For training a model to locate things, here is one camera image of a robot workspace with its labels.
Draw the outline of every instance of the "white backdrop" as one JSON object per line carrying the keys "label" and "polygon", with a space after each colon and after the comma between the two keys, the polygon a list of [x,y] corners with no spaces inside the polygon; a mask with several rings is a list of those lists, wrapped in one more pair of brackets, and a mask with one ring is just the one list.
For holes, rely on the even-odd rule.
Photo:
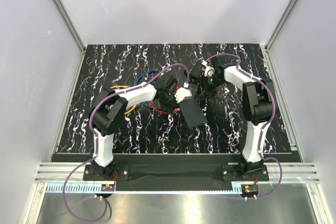
{"label": "white backdrop", "polygon": [[79,49],[51,0],[0,0],[0,223],[21,223],[48,161]]}
{"label": "white backdrop", "polygon": [[299,0],[270,52],[299,135],[336,221],[336,1]]}
{"label": "white backdrop", "polygon": [[85,44],[265,44],[289,0],[61,0]]}

